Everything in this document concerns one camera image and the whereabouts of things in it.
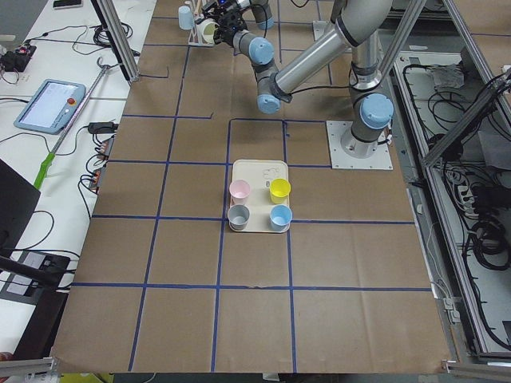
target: tablet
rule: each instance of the tablet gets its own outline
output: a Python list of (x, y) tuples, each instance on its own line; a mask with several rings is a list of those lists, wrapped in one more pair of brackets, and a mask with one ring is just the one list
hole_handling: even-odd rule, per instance
[(55, 134), (64, 128), (85, 96), (85, 85), (45, 80), (14, 126)]

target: tray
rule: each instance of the tray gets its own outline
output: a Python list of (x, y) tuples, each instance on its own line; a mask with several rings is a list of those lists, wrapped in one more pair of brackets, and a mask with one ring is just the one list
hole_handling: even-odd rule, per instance
[[(232, 179), (245, 180), (251, 188), (245, 206), (250, 210), (250, 219), (243, 230), (251, 233), (284, 233), (275, 231), (270, 224), (270, 211), (275, 204), (270, 199), (270, 182), (275, 178), (288, 179), (287, 164), (276, 160), (237, 160), (232, 166)], [(289, 196), (283, 203), (289, 207)]]

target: blue joint cap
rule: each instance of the blue joint cap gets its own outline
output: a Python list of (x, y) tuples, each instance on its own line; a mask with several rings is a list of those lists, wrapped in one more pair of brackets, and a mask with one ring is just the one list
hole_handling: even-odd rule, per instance
[(364, 98), (360, 105), (360, 117), (368, 128), (379, 130), (385, 128), (394, 114), (394, 104), (386, 96), (373, 93)]
[(258, 22), (257, 23), (257, 27), (260, 29), (260, 30), (269, 30), (270, 28), (273, 27), (273, 25), (275, 24), (275, 22), (273, 21), (273, 18), (269, 18), (267, 21), (265, 22)]
[(273, 45), (266, 38), (254, 38), (248, 46), (248, 55), (257, 65), (266, 65), (273, 59)]
[(271, 94), (260, 94), (257, 97), (257, 107), (265, 114), (273, 114), (280, 110), (280, 100)]

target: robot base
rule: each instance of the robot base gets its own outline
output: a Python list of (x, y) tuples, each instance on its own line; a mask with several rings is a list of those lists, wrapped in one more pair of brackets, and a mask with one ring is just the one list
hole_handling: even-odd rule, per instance
[[(341, 146), (341, 136), (351, 128), (351, 121), (327, 121), (328, 147), (333, 169), (350, 170), (392, 170), (389, 148), (386, 144), (377, 145), (374, 154), (368, 158), (355, 158)], [(380, 141), (385, 140), (382, 133)]]

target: black monitor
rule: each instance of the black monitor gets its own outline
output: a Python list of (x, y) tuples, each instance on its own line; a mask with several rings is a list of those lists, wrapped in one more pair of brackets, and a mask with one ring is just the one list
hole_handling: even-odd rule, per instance
[(69, 264), (67, 257), (23, 251), (18, 261), (10, 258), (39, 201), (40, 192), (0, 160), (0, 270), (8, 271), (0, 298), (35, 303), (41, 289), (58, 288)]

